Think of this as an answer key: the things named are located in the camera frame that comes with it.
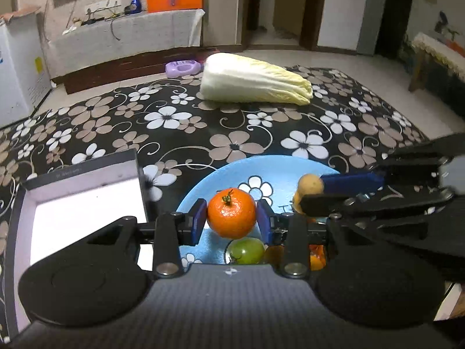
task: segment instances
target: doorway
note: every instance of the doorway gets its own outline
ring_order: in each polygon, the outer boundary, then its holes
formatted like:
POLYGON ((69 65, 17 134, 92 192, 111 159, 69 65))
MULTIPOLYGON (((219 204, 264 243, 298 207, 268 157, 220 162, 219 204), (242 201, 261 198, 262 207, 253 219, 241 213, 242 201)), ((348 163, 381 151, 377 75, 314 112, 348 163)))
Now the doorway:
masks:
POLYGON ((412 0, 386 0, 375 53, 395 59, 407 31, 412 0))
POLYGON ((244 48, 315 49, 324 1, 244 0, 244 48))

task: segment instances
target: purple toy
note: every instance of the purple toy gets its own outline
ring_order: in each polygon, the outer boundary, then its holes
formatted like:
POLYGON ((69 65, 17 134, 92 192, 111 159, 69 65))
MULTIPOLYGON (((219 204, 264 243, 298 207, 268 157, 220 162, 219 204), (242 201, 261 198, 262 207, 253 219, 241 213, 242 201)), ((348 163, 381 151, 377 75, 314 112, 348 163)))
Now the purple toy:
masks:
POLYGON ((169 79, 173 79, 179 76, 195 75, 200 72, 201 67, 201 64, 195 60, 170 62, 166 65, 166 73, 169 79))

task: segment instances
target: green tomato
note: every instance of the green tomato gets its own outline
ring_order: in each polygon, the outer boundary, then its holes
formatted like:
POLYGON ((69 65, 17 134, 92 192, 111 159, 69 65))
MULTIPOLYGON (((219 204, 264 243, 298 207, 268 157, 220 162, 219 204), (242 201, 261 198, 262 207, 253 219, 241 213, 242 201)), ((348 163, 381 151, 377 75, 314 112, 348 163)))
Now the green tomato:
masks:
POLYGON ((264 247, 261 240, 254 237, 243 237, 233 240, 227 248, 231 262, 238 265, 251 265, 261 262, 264 247))

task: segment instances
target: blue plate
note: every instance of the blue plate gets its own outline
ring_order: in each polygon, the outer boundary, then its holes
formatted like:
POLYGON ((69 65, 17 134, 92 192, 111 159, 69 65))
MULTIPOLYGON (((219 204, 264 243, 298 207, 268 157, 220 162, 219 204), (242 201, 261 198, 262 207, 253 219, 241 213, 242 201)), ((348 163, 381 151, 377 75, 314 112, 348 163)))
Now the blue plate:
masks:
MULTIPOLYGON (((187 213, 197 198, 209 201, 221 190, 238 187, 255 200, 265 198, 276 213, 291 212, 297 182, 306 173, 321 176, 337 174, 338 171, 316 161, 293 156, 254 156, 223 166, 205 177, 182 200, 177 211, 187 213)), ((257 224, 248 236, 261 239, 257 224)), ((197 246, 180 247, 183 266, 186 268, 193 262, 225 264, 226 248, 230 242, 219 237, 206 223, 197 246)))

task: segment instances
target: wall socket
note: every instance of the wall socket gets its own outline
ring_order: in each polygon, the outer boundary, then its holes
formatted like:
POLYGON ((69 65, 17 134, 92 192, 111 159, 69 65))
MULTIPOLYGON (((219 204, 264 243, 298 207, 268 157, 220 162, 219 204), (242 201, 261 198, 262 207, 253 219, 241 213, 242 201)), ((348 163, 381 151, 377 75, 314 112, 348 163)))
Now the wall socket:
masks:
MULTIPOLYGON (((119 6, 121 5, 121 0, 102 0, 102 1, 99 1, 97 3, 92 3, 92 4, 89 4, 89 5, 86 5, 84 7, 84 14, 87 15, 87 11, 88 9, 90 9, 91 12, 95 12, 96 10, 98 9, 102 9, 102 8, 112 8, 114 6, 116 6, 114 9, 112 9, 113 12, 115 13, 119 13, 119 12, 122 12, 124 10, 124 6, 119 6)), ((97 14, 100 14, 101 16, 111 16, 112 12, 105 9, 105 10, 100 10, 97 12, 97 14)))

